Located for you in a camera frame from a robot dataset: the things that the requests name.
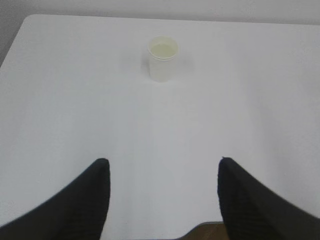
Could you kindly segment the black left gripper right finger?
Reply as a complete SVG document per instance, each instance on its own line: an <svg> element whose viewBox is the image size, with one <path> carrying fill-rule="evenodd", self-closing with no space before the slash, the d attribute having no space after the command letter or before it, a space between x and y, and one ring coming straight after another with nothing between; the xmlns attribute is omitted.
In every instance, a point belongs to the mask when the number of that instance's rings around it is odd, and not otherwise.
<svg viewBox="0 0 320 240"><path fill-rule="evenodd" d="M218 165L219 207L231 240L318 240L319 218L283 199L232 158Z"/></svg>

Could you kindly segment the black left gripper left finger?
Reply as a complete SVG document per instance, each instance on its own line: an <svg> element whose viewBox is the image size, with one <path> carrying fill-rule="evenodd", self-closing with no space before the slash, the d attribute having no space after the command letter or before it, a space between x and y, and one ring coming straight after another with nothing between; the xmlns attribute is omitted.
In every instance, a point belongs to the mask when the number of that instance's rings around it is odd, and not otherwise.
<svg viewBox="0 0 320 240"><path fill-rule="evenodd" d="M1 226L2 240L99 240L111 195L110 163L95 160L53 197Z"/></svg>

